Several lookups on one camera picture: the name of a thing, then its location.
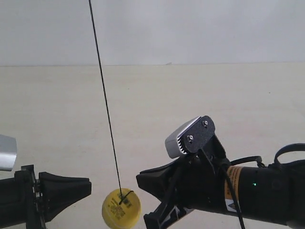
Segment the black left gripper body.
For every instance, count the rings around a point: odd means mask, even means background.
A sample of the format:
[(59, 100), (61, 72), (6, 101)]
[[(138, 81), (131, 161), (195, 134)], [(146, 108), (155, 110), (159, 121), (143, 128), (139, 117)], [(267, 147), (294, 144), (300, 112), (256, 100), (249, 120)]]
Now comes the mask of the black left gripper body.
[(45, 229), (46, 188), (51, 177), (48, 172), (35, 176), (34, 165), (22, 166), (11, 178), (0, 181), (0, 227), (26, 224), (27, 229)]

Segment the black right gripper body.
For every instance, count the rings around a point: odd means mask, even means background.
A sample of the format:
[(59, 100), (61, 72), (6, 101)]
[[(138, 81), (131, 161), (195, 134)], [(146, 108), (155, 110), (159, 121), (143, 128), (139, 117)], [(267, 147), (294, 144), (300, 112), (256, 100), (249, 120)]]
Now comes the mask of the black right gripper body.
[(168, 208), (144, 215), (148, 229), (167, 229), (194, 210), (229, 214), (224, 199), (225, 173), (229, 166), (227, 157), (208, 159), (200, 152), (173, 162), (181, 164), (179, 180), (170, 184)]

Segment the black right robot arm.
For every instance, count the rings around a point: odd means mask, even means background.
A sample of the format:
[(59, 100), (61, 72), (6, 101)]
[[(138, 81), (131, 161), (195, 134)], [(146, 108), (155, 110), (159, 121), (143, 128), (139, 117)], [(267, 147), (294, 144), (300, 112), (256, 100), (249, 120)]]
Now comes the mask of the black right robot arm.
[(136, 176), (138, 187), (160, 204), (144, 215), (148, 229), (166, 229), (199, 210), (293, 229), (305, 226), (305, 162), (265, 166), (259, 156), (230, 161), (220, 143), (208, 143)]

